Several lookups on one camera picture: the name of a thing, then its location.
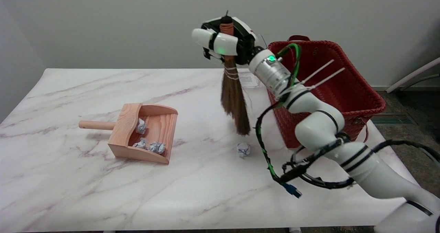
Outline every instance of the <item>woven basket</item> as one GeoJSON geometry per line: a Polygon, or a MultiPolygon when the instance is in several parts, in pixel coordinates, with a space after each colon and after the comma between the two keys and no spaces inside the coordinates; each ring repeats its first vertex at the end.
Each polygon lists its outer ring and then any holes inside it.
{"type": "MultiPolygon", "coordinates": [[[[385,101],[368,85],[338,44],[329,41],[310,41],[307,37],[303,36],[293,37],[297,40],[305,41],[272,42],[268,49],[273,53],[277,53],[289,43],[299,44],[302,47],[300,70],[297,77],[300,81],[331,59],[334,59],[332,64],[307,81],[305,86],[312,86],[345,67],[343,72],[311,92],[317,98],[334,106],[342,113],[345,119],[343,131],[354,141],[373,114],[378,114],[385,110],[385,101]]],[[[284,56],[282,61],[283,65],[291,72],[293,71],[294,59],[293,52],[290,51],[284,56]]],[[[274,96],[269,91],[268,93],[271,103],[274,103],[274,96]]],[[[277,108],[274,110],[274,113],[286,146],[288,148],[298,147],[300,143],[295,137],[295,127],[309,113],[291,114],[286,108],[277,108]]]]}

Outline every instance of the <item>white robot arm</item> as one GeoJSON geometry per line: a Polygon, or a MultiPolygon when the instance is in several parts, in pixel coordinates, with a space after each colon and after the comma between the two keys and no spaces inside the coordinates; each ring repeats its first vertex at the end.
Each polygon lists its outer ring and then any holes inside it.
{"type": "MultiPolygon", "coordinates": [[[[233,19],[238,32],[234,37],[219,33],[220,18],[217,18],[194,29],[192,38],[204,48],[208,59],[221,63],[222,55],[234,55],[237,64],[248,64],[249,70],[280,98],[286,94],[289,70],[281,64],[281,59],[274,59],[271,51],[255,45],[256,36],[245,23],[233,19]]],[[[311,113],[295,128],[295,135],[304,147],[317,152],[337,141],[335,134],[344,127],[340,111],[319,100],[298,80],[285,98],[283,105],[289,112],[311,113]]],[[[440,199],[402,178],[365,144],[341,144],[324,156],[336,161],[370,196],[407,200],[374,228],[377,233],[440,233],[440,199]]]]}

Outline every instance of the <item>marble table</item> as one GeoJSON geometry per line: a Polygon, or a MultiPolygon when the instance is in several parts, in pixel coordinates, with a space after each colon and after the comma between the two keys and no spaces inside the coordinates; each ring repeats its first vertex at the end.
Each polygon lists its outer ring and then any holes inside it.
{"type": "MultiPolygon", "coordinates": [[[[1,232],[177,230],[375,225],[403,199],[378,200],[359,186],[326,190],[297,179],[303,196],[272,181],[255,135],[234,133],[220,105],[221,69],[47,69],[0,125],[1,232]],[[116,121],[124,103],[179,112],[170,164],[116,159],[110,132],[80,120],[116,121]],[[239,158],[236,144],[252,146],[239,158]]],[[[252,125],[269,105],[264,86],[243,70],[252,125]]],[[[384,139],[368,122],[372,147],[384,139]]],[[[277,172],[291,155],[273,113],[262,133],[277,172]]],[[[391,148],[380,156],[416,183],[391,148]]],[[[312,175],[340,181],[326,158],[312,175]]]]}

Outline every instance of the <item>broom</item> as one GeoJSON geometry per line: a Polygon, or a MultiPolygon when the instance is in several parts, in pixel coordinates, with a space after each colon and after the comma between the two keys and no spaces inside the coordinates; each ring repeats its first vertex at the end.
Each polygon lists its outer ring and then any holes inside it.
{"type": "MultiPolygon", "coordinates": [[[[234,22],[232,18],[225,15],[221,18],[220,32],[234,35],[234,22]]],[[[228,115],[235,121],[237,133],[248,135],[250,132],[249,118],[246,110],[246,102],[243,96],[242,85],[240,84],[237,66],[234,56],[223,56],[224,73],[221,93],[221,104],[228,115]]]]}

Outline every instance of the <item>wooden dustpan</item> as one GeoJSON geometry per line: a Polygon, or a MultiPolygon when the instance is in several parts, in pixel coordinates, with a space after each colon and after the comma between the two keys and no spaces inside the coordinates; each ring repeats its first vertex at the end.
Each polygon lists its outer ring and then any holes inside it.
{"type": "Polygon", "coordinates": [[[176,120],[177,111],[174,108],[157,104],[128,103],[122,107],[116,122],[80,121],[79,127],[113,130],[108,144],[116,157],[169,164],[176,120]],[[139,118],[146,122],[145,134],[135,131],[139,118]],[[147,140],[147,146],[152,142],[164,143],[165,151],[159,155],[133,147],[142,137],[147,140]]]}

